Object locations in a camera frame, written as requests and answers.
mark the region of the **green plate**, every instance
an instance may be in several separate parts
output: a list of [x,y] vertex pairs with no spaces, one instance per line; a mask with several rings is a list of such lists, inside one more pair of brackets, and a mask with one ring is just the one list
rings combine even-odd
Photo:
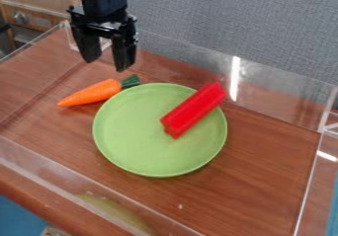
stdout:
[[93,134],[105,157],[125,170],[149,177],[178,176],[201,168],[218,154],[228,137],[221,109],[173,139],[161,118],[196,91],[168,83],[130,88],[102,106]]

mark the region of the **carrot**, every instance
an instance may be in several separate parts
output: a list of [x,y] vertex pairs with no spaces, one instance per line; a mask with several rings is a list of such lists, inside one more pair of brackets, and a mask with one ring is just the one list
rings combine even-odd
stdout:
[[77,106],[107,100],[123,89],[127,89],[139,84],[141,79],[138,75],[133,75],[122,83],[115,79],[107,79],[63,98],[58,102],[58,105],[62,107]]

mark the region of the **wooden surface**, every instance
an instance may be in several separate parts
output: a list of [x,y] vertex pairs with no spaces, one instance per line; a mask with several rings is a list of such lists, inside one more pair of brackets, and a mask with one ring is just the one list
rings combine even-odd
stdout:
[[[63,34],[54,34],[0,66],[2,135],[206,235],[292,235],[319,133],[225,102],[229,137],[220,155],[192,174],[153,179],[125,172],[98,151],[91,125],[102,104],[57,107],[61,98],[107,77],[138,73],[149,83],[162,82],[164,74],[168,81],[194,88],[217,79],[152,53],[143,54],[141,64],[143,68],[123,73],[107,61],[86,64],[67,50]],[[298,100],[284,98],[286,104]],[[86,212],[79,217],[62,197],[57,205],[50,191],[38,191],[9,169],[0,173],[2,193],[58,227],[75,235],[107,235],[101,219]]]

